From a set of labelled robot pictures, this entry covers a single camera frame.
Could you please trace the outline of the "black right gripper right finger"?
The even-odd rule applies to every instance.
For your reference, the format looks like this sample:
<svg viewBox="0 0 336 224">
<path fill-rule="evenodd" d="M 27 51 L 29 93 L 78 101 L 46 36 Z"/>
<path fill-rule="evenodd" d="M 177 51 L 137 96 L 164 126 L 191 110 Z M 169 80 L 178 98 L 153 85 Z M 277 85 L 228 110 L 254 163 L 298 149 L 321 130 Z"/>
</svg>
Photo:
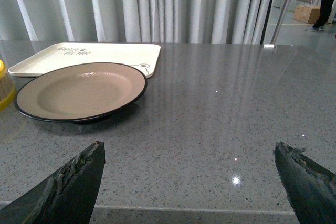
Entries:
<svg viewBox="0 0 336 224">
<path fill-rule="evenodd" d="M 305 149 L 277 142 L 275 164 L 300 223 L 335 223 L 335 174 L 306 157 Z"/>
</svg>

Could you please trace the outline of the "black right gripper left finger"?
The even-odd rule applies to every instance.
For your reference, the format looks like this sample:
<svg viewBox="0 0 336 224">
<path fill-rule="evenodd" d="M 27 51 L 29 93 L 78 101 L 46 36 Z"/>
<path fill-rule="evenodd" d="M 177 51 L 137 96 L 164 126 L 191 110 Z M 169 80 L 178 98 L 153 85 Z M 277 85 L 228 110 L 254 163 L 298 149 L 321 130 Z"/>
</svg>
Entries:
<svg viewBox="0 0 336 224">
<path fill-rule="evenodd" d="M 2 208 L 1 223 L 89 223 L 104 165 L 104 143 L 95 141 Z"/>
</svg>

